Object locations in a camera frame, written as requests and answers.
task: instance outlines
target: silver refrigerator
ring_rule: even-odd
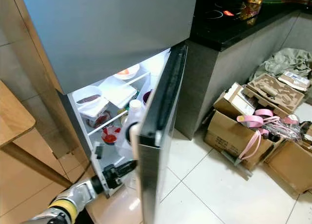
[[[23,0],[58,83],[58,94],[100,177],[103,169],[131,160],[104,130],[122,127],[127,102],[152,90],[131,135],[138,161],[143,221],[155,223],[175,124],[196,0]],[[133,75],[129,70],[135,69]],[[103,95],[89,108],[77,102],[92,88]],[[97,124],[92,121],[105,112]]]

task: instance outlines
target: freezer door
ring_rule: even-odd
[[[170,56],[151,96],[147,114],[140,125],[138,158],[140,197],[144,224],[154,224],[160,202],[162,182],[176,117],[187,46],[180,43],[171,49]]]
[[[59,83],[56,88],[68,94],[187,39],[195,1],[24,3]]]

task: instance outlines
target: gray cloth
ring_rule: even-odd
[[[249,81],[267,73],[273,77],[281,76],[285,71],[309,78],[312,68],[312,54],[302,49],[284,48],[263,62],[249,77]]]

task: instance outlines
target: table leg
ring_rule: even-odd
[[[72,185],[72,182],[56,172],[54,169],[38,160],[36,157],[19,147],[13,142],[10,142],[0,148],[3,152],[15,158],[24,165],[32,168],[39,174],[51,179],[52,181],[68,188]]]

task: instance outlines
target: white bottle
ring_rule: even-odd
[[[139,100],[132,100],[129,103],[128,117],[119,133],[118,139],[115,143],[119,155],[129,159],[133,159],[132,147],[126,139],[126,130],[134,123],[141,121],[143,115],[143,105]]]

